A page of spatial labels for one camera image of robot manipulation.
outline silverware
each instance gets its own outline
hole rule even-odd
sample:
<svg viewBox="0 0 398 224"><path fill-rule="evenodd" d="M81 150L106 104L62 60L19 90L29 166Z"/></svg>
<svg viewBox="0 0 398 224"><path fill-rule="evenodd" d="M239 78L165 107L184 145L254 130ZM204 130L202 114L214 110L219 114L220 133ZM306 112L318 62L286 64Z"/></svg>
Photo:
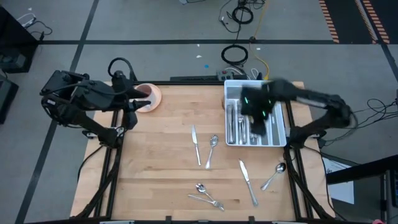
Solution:
<svg viewBox="0 0 398 224"><path fill-rule="evenodd" d="M249 134L249 139L250 139L250 144L251 145L256 145L257 144L257 134L253 134L252 132L251 132L251 125L252 125L252 122L253 122L253 120L252 120L252 117L250 117L249 118L249 132L250 132L250 134Z"/></svg>
<svg viewBox="0 0 398 224"><path fill-rule="evenodd" d="M211 147L210 155L209 155L209 158L207 159L205 169L210 169L211 156L213 155L213 149L214 149L214 147L216 147L217 143L218 143L218 136L213 135L213 137L211 137L211 139L210 139L210 147Z"/></svg>
<svg viewBox="0 0 398 224"><path fill-rule="evenodd" d="M214 207L219 208L221 211L225 211L224 205L223 205L222 203L219 203L219 202L215 201L215 200L209 201L209 200L206 200L206 199L203 199L203 198L201 198L201 197L194 196L194 195L188 195L188 197L190 197L190 198L192 198L192 199L195 199L195 200L199 200L199 201L203 201L203 202L208 202L208 203L214 205Z"/></svg>
<svg viewBox="0 0 398 224"><path fill-rule="evenodd" d="M226 105L226 115L227 115L227 131L228 131L228 143L235 143L235 132L234 132L234 105Z"/></svg>
<svg viewBox="0 0 398 224"><path fill-rule="evenodd" d="M261 185L261 190L266 190L266 188L269 186L275 175L281 174L286 170L286 164L281 162L275 167L275 170L276 170L275 174L273 174L270 179L268 179L263 185Z"/></svg>
<svg viewBox="0 0 398 224"><path fill-rule="evenodd" d="M256 207L259 205L259 203L257 202L256 196L254 195L253 189L251 188L251 184L250 184L250 180L249 180L249 174L248 174L248 170L246 169L246 167L244 166L244 163L241 159L239 159L239 165L241 166L241 170L243 173L243 177L246 181L246 183L248 184L249 187L249 191L250 191L250 196L251 196L251 200L253 202L253 205Z"/></svg>
<svg viewBox="0 0 398 224"><path fill-rule="evenodd" d="M257 144L257 135L256 134L253 134L253 133L250 133L250 144L251 145L256 145Z"/></svg>
<svg viewBox="0 0 398 224"><path fill-rule="evenodd" d="M244 116L241 114L242 104L238 102L238 141L240 145L246 144L246 120Z"/></svg>
<svg viewBox="0 0 398 224"><path fill-rule="evenodd" d="M204 186L203 184L201 184L201 183L196 184L195 187L197 188L197 190L198 190L200 193L207 195L207 197L209 197L210 200L214 200L214 199L206 192L206 188L205 188L205 186Z"/></svg>
<svg viewBox="0 0 398 224"><path fill-rule="evenodd" d="M199 164L199 166L201 166L200 156L199 156L199 148L198 148L198 140L197 140L197 131L195 130L195 125L192 125L192 141L195 145L195 150L197 151L198 164Z"/></svg>

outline white paper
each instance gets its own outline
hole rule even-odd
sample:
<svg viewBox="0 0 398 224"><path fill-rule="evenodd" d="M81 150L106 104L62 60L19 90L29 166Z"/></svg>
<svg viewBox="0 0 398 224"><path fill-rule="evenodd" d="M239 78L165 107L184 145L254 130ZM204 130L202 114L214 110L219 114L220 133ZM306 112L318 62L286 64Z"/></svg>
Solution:
<svg viewBox="0 0 398 224"><path fill-rule="evenodd" d="M336 172L351 167L346 164L329 160L327 158L322 157L322 159L325 163L327 173ZM329 194L333 199L354 204L354 182L350 181L340 184L329 185Z"/></svg>

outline spoon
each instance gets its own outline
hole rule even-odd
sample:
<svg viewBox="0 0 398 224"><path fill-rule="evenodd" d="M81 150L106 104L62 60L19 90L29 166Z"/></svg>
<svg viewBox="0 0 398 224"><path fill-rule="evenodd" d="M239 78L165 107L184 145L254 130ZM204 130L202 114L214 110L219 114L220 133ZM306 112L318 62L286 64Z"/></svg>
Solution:
<svg viewBox="0 0 398 224"><path fill-rule="evenodd" d="M201 183L196 184L195 187L197 188L197 190L198 190L200 193L207 195L207 197L209 197L210 200L214 201L214 199L206 192L206 188L205 188L205 186L204 186L203 184L201 184Z"/></svg>
<svg viewBox="0 0 398 224"><path fill-rule="evenodd" d="M223 204L217 202L216 200L214 200L214 199L210 196L210 194L208 194L208 193L206 192L206 187L205 187L203 184L198 183L198 184L196 184L195 187L197 188L197 190L199 191L199 193L207 195L207 197L209 197L210 200L213 201L213 202L210 202L210 203L212 203L214 206L218 207L220 210L224 211L224 206L223 206Z"/></svg>
<svg viewBox="0 0 398 224"><path fill-rule="evenodd" d="M276 174L281 174L286 170L286 164L281 162L280 164L278 164L275 167L275 174L272 175L272 177L270 179L268 179L263 185L261 185L261 190L266 190L266 188L268 187L268 185L271 183L271 181L273 180L273 178L275 177Z"/></svg>
<svg viewBox="0 0 398 224"><path fill-rule="evenodd" d="M218 136L217 135L213 135L213 137L211 137L211 139L210 139L211 149L210 149L209 158L207 159L207 162L206 162L205 169L210 169L211 155L213 155L213 148L216 147L217 143L218 143Z"/></svg>

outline fork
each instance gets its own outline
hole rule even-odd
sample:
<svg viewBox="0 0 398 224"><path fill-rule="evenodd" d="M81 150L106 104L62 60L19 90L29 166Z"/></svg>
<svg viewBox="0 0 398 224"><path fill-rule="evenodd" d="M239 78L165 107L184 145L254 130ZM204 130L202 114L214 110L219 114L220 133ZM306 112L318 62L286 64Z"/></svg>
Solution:
<svg viewBox="0 0 398 224"><path fill-rule="evenodd" d="M196 199L196 200L201 200L203 202L208 202L208 203L212 204L214 207L219 208L221 211L224 211L224 205L222 203L219 203L219 202L215 201L215 200L214 201L209 201L209 200L206 200L206 199L203 199L201 197L194 196L194 195L188 195L188 197L190 197L192 199Z"/></svg>

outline cable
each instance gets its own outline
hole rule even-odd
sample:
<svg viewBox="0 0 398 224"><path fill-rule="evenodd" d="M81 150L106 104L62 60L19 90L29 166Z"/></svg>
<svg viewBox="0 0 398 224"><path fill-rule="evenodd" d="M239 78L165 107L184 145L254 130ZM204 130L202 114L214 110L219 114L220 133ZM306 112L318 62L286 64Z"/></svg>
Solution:
<svg viewBox="0 0 398 224"><path fill-rule="evenodd" d="M6 77L6 80L8 80L8 74L7 74L7 72L5 72L3 69L2 69L1 71L3 72L4 76Z"/></svg>
<svg viewBox="0 0 398 224"><path fill-rule="evenodd" d="M253 76L253 78L254 78L254 80L256 80L257 79L257 76L259 75L259 71L257 70L257 69L255 69L255 68L252 68L252 69L250 69L250 72L251 72L251 75Z"/></svg>
<svg viewBox="0 0 398 224"><path fill-rule="evenodd" d="M234 70L236 73L238 73L238 74L240 74L240 75L243 75L243 73L241 73L241 72L240 72L238 69L236 69L236 68L228 67L228 68L225 68L224 70L227 70L227 69Z"/></svg>
<svg viewBox="0 0 398 224"><path fill-rule="evenodd" d="M46 33L44 33L44 32L32 31L32 32L30 32L30 34L34 34L34 33L38 33L38 34L43 33L43 35L50 35L50 34L52 34L52 29L51 29L50 27L46 26L46 25L44 24L44 22L42 22L42 21L35 21L35 22L33 22L31 25L27 26L26 29L28 29L28 28L32 27L34 24L38 24L38 23L39 23L39 24L42 24L45 28L49 29L50 32L49 32L48 34L46 34Z"/></svg>
<svg viewBox="0 0 398 224"><path fill-rule="evenodd" d="M310 147L307 147L307 146L304 146L304 147L306 147L307 149L311 149L311 150L314 150L314 151L315 151L315 149L312 149L312 148L310 148ZM323 152L321 152L321 151L319 151L319 152L321 153L322 156L325 156L325 155L331 156L331 155L326 154L326 153L323 153ZM341 164L337 163L336 161L333 161L333 160L331 160L331 159L329 159L329 160L330 160L330 162L332 162L332 163L338 165L341 169L345 169L345 167L343 167Z"/></svg>
<svg viewBox="0 0 398 224"><path fill-rule="evenodd" d="M307 146L304 146L304 147L305 147L306 149L310 149L310 150L313 150L314 152L319 153L319 155L321 156L321 161L322 161L322 165L323 165L323 170L325 171L325 176L326 176L326 166L325 166L325 162L324 162L323 159L322 159L322 154L321 154L321 152L319 152L318 150L312 149L312 148L310 148L310 147L307 147ZM330 197L329 197L329 189L328 189L328 184L327 184L327 183L326 183L326 196L328 197L328 204L329 204L330 208L331 208L341 219L343 219L344 221L347 221L347 219L344 218L344 216L342 216L340 213L338 213L338 212L333 208L333 206L331 206Z"/></svg>
<svg viewBox="0 0 398 224"><path fill-rule="evenodd" d="M20 18L17 19L17 21L19 21L20 19L22 19L23 17L28 16L28 15L32 15L33 18L31 18L29 21L25 22L24 24L21 24L24 28L26 28L27 26L31 26L32 25L32 23L36 20L36 15L33 14L33 13L27 13L27 14L25 14L25 15L23 15Z"/></svg>
<svg viewBox="0 0 398 224"><path fill-rule="evenodd" d="M260 1L261 2L257 2L257 0L252 0L251 2L248 2L249 7L250 7L250 4L252 4L254 9L256 9L256 10L261 9L265 5L266 0L260 0Z"/></svg>
<svg viewBox="0 0 398 224"><path fill-rule="evenodd" d="M256 31L255 31L254 35L250 38L251 41L249 43L249 50L254 55L254 57L257 60L259 60L260 62L262 62L264 64L264 66L266 67L267 73L266 73L264 79L268 80L268 78L269 78L269 66L268 66L268 63L265 60L261 59L256 53L254 53L254 51L251 48L251 42L255 42L256 41L257 33L259 32L260 27L261 27L262 19L263 19L264 15L265 15L266 10L267 10L268 5L269 5L269 0L267 2L264 0L264 4L265 4L265 6L262 8L261 16L260 16L259 23L257 25Z"/></svg>
<svg viewBox="0 0 398 224"><path fill-rule="evenodd" d="M236 13L237 13L238 10L242 10L241 19L240 19L239 21L238 21L238 19L236 18ZM251 13L251 19L248 20L248 21L244 21L244 22L243 22L243 13L244 13L244 11L249 11L249 12ZM244 6L242 5L242 2L239 0L239 1L238 1L238 6L237 6L237 8L235 8L234 11L233 11L233 16L235 16L235 17L234 17L234 20L239 24L239 29L238 29L237 34L236 34L235 43L232 44L232 45L230 45L230 46L227 46L226 48L223 49L223 51L221 52L221 58L223 59L224 62L226 62L226 63L228 63L228 64L230 64L230 65L232 65L232 66L244 65L244 64L246 63L246 61L248 60L248 58L249 58L248 50L246 50L246 48L244 48L244 47L242 47L242 46L240 46L240 45L236 45L236 43L238 42L239 33L240 33L240 31L241 31L241 25L242 25L242 24L250 23L250 22L252 21L252 19L253 19L253 13L250 11L250 9L248 9L247 7L244 7ZM227 60L227 59L225 58L225 52L226 52L227 50L229 50L229 49L232 49L232 48L237 48L237 49L243 50L243 52L245 53L244 58L243 58L242 60L238 60L238 61L230 61L230 60Z"/></svg>
<svg viewBox="0 0 398 224"><path fill-rule="evenodd" d="M396 217L398 217L398 215L394 215L393 217L391 217L391 218L390 218L390 222L392 222L392 220L393 220L394 218L396 218Z"/></svg>
<svg viewBox="0 0 398 224"><path fill-rule="evenodd" d="M72 126L72 125L69 125L69 124L67 125L67 127L68 127L68 128L76 128L76 129L82 128L82 127L80 127L80 126Z"/></svg>
<svg viewBox="0 0 398 224"><path fill-rule="evenodd" d="M87 161L91 156L94 156L94 154L96 154L100 149L102 149L102 147L104 147L104 146L100 146L100 147L97 148L94 152L92 152L89 156L87 156L87 158L86 158L85 160L83 160L83 162L81 163L81 165L80 165L80 167L79 167L79 171L77 172L77 181L79 181L81 168L83 168L83 166L84 166L84 164L86 163L86 161Z"/></svg>
<svg viewBox="0 0 398 224"><path fill-rule="evenodd" d="M241 29L239 28L237 31L231 31L231 30L229 30L228 27L226 26L227 24L224 23L224 17L221 17L221 12L223 11L223 8L224 8L226 5L228 5L231 1L232 1L232 0L228 0L228 2L226 2L226 3L221 7L221 9L220 9L220 11L219 11L219 13L218 13L218 21L221 22L221 24L225 27L225 29L226 29L228 32L235 34L235 33L239 32Z"/></svg>
<svg viewBox="0 0 398 224"><path fill-rule="evenodd" d="M130 81L133 81L133 80L135 80L135 76L136 76L136 74L134 73L134 70L132 69L132 66L131 66L131 63L127 60L127 59L125 59L125 58L122 58L122 57L117 57L117 58L114 58L110 63L109 63L109 65L108 65L108 75L110 76L110 77L114 77L114 75L112 75L112 73L111 73L111 68L112 68L112 66L113 66L113 63L114 62L117 62L118 60L121 60L121 61L123 61L123 62L125 62L126 64L127 64L127 66L129 67L129 75L130 75Z"/></svg>
<svg viewBox="0 0 398 224"><path fill-rule="evenodd" d="M373 100L374 100L374 101L377 101L377 102L379 102L379 103L381 103L382 106L379 106L379 107L372 107L372 106L370 105L370 102L373 101ZM367 106L369 107L368 109L355 111L355 112L353 112L353 114L359 113L359 112L363 112L363 111L366 111L366 110L373 110L373 111L375 111L376 113L374 113L373 115L369 116L368 118L366 118L364 121L362 121L362 122L360 122L360 123L358 123L358 119L357 119L356 122L358 123L358 125L356 125L356 127L354 127L354 128L342 128L342 129L349 129L349 131L347 131L346 133L344 133L343 135L341 135L341 136L339 136L339 137L337 137L337 138L330 139L330 140L325 140L326 142L331 142L331 143L329 143L329 144L326 144L325 146L330 146L331 144L333 144L333 143L336 142L336 141L343 140L343 139L347 138L348 136L352 135L357 129L365 128L365 127L367 127L367 126L369 126L369 125L371 125L371 124L377 123L377 122L379 122L379 121L383 121L383 120L386 120L386 119L392 119L392 118L395 118L396 116L398 116L398 112L387 112L387 109L388 109L389 107L396 105L396 100L394 100L394 101L393 101L391 104L389 104L389 105L385 105L381 100L376 99L376 98L371 98L371 99L369 99L369 100L366 102L366 104L367 104ZM367 122L370 118L373 118L373 117L375 117L377 114L380 114L380 113L382 114L382 116L381 116L380 118L378 118L377 120L375 120L375 121L373 121L373 122L371 122L371 123L369 123L369 124L365 124L365 125L361 126L362 124L364 124L365 122Z"/></svg>
<svg viewBox="0 0 398 224"><path fill-rule="evenodd" d="M71 84L71 85L66 85L66 86L63 86L63 87L60 87L60 88L57 88L57 89L54 89L54 90L46 91L43 95L44 96L45 95L49 95L49 94L54 93L54 92L59 91L59 90L64 90L66 88L72 88L72 87L78 87L78 86L86 87L85 85L81 85L81 84L78 84L78 83L77 84Z"/></svg>
<svg viewBox="0 0 398 224"><path fill-rule="evenodd" d="M128 89L126 89L126 90L123 90L123 91L120 91L120 92L117 92L117 93L108 93L108 92L104 92L104 91L96 90L96 89L91 89L91 90L93 90L94 92L97 92L97 93L104 94L104 95L118 96L118 95L122 95L122 94L127 93L127 91L129 91L131 88L128 88Z"/></svg>
<svg viewBox="0 0 398 224"><path fill-rule="evenodd" d="M190 2L190 1L187 0L187 3L197 3L197 2L202 2L202 1L206 1L206 0L197 0L197 1L194 1L194 2Z"/></svg>

